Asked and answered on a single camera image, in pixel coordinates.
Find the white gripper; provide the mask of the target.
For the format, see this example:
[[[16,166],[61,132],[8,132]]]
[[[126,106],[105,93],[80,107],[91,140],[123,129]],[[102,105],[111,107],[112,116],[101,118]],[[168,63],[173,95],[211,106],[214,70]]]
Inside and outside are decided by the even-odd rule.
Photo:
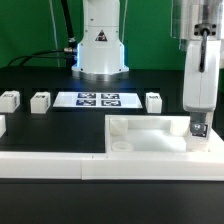
[[[190,113],[190,132],[203,134],[207,112],[216,108],[219,80],[221,41],[208,41],[205,54],[205,70],[199,71],[201,42],[191,41],[187,48],[183,108]]]

